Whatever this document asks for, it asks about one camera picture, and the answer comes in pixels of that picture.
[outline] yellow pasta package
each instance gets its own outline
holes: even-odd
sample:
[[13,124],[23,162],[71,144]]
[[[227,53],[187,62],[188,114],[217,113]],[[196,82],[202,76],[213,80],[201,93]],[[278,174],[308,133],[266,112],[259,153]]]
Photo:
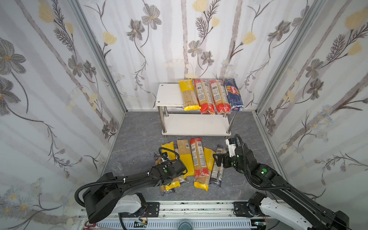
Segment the yellow pasta package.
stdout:
[[194,176],[194,165],[193,165],[193,158],[192,158],[192,154],[190,152],[190,145],[189,145],[189,141],[184,139],[184,140],[177,140],[177,144],[178,144],[178,151],[179,151],[179,155],[180,155],[180,159],[181,161],[184,163],[184,165],[187,167],[187,173],[184,174],[184,179],[187,176]]
[[209,185],[209,181],[210,181],[210,177],[212,173],[213,163],[215,162],[212,156],[214,153],[215,152],[213,150],[205,148],[204,154],[205,154],[205,159],[206,159],[209,175],[205,177],[196,178],[194,182],[194,187],[208,191],[208,185]]
[[192,80],[191,79],[180,80],[179,85],[181,89],[181,95],[184,101],[184,110],[188,111],[188,110],[201,109],[197,100],[197,96],[195,95],[194,92]]
[[[161,147],[171,149],[172,151],[175,151],[173,141],[170,142],[170,143],[166,143],[164,145],[161,145]],[[162,150],[161,152],[162,153],[167,153],[167,156],[168,156],[169,160],[175,160],[176,159],[176,155],[173,152],[166,151],[166,150]],[[180,187],[180,179],[178,177],[174,178],[170,185],[165,186],[167,191],[172,189],[172,188],[176,188],[176,187]]]

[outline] gray floor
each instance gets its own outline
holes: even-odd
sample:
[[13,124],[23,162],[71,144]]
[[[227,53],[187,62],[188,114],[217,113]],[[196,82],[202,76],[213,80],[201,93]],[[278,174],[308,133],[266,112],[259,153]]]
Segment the gray floor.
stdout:
[[[128,112],[110,159],[107,163],[105,173],[113,172],[115,176],[131,175],[146,171],[155,164],[153,153],[158,152],[161,144],[171,141],[176,143],[177,139],[191,139],[193,136],[168,136],[161,134],[161,123],[158,112]],[[232,135],[239,134],[243,141],[253,151],[254,156],[260,163],[273,167],[266,146],[257,128],[251,112],[238,112],[231,130]],[[202,145],[216,151],[217,145],[225,146],[224,137],[202,137]],[[115,162],[123,166],[121,173],[111,169]],[[183,183],[175,188],[175,193],[161,196],[159,187],[144,188],[141,192],[148,201],[159,200],[237,200],[249,199],[256,192],[244,175],[236,172],[233,168],[224,170],[222,187],[209,185],[208,191],[194,187],[194,176],[187,177],[189,183]]]

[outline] shelf leg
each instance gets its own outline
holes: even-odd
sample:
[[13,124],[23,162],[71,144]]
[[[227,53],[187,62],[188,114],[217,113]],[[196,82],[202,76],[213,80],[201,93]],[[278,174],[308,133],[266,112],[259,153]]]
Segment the shelf leg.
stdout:
[[163,119],[163,111],[161,106],[157,106],[157,109],[159,110],[160,120],[162,124],[162,132],[166,133],[166,127],[165,127],[165,121]]
[[233,116],[233,118],[230,121],[229,128],[226,131],[227,134],[230,134],[231,133],[231,127],[233,126],[233,122],[234,122],[234,118],[235,118],[236,113],[237,113],[237,111],[234,113],[234,116]]
[[164,106],[164,107],[163,107],[163,109],[165,110],[165,117],[168,117],[168,116],[169,116],[169,112],[168,112],[168,110],[167,110],[167,107],[166,107],[166,106]]

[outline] metal shelf leg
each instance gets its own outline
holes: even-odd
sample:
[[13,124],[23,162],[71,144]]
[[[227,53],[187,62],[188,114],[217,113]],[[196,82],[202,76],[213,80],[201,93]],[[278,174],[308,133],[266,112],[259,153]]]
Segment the metal shelf leg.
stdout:
[[165,121],[164,121],[164,117],[163,117],[163,111],[161,106],[157,106],[157,109],[159,110],[159,116],[160,116],[160,121],[162,124],[162,132],[166,133],[166,126],[165,126]]
[[235,118],[236,113],[237,113],[237,111],[234,113],[234,116],[232,117],[232,119],[230,121],[229,128],[226,131],[227,134],[231,133],[231,127],[233,126],[233,122],[234,122],[234,118]]

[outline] spaghetti package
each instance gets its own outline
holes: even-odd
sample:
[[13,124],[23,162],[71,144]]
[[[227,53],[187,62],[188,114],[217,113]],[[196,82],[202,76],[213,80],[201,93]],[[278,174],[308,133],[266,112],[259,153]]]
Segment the spaghetti package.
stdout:
[[232,111],[242,111],[244,105],[240,97],[239,89],[236,86],[235,79],[225,78],[224,85],[226,86],[227,98],[230,102],[231,110]]
[[[166,143],[164,145],[161,145],[163,148],[171,149],[172,151],[175,151],[174,149],[174,142]],[[175,160],[176,155],[173,152],[162,150],[163,154],[167,154],[169,160]],[[166,185],[166,190],[170,190],[172,188],[180,187],[180,181],[184,180],[183,176],[175,177],[170,185]]]
[[194,79],[194,87],[197,92],[197,99],[201,106],[201,114],[215,114],[212,97],[209,92],[208,83],[206,80]]
[[198,104],[197,97],[194,92],[193,84],[191,79],[179,81],[181,95],[184,101],[184,110],[197,110],[201,109]]
[[227,100],[227,94],[222,80],[209,80],[213,101],[217,109],[217,113],[230,113],[230,104]]
[[[154,154],[153,156],[155,158],[155,164],[158,165],[161,162],[162,157],[160,155],[157,155],[157,154]],[[175,190],[173,188],[170,188],[169,185],[161,185],[160,190],[161,190],[161,195],[162,196],[175,192]]]
[[200,137],[190,139],[192,148],[192,157],[194,165],[194,176],[205,177],[209,175],[205,154],[203,152],[202,141]]
[[[217,146],[217,154],[225,154],[227,149],[223,148],[221,145]],[[211,178],[209,180],[210,184],[215,184],[221,187],[222,175],[224,173],[224,164],[221,162],[221,166],[218,167],[216,164],[213,166]]]
[[192,154],[190,153],[189,141],[186,139],[177,140],[177,143],[180,159],[187,167],[187,173],[183,175],[183,178],[185,179],[187,176],[194,176],[194,165]]
[[213,168],[213,163],[215,162],[212,155],[215,152],[212,151],[211,149],[205,148],[204,153],[205,153],[205,158],[206,158],[207,169],[208,169],[209,175],[205,176],[205,177],[196,178],[195,182],[194,182],[194,187],[208,191],[208,185],[209,185],[209,182],[210,182],[210,176],[211,176],[211,172],[212,172],[212,168]]

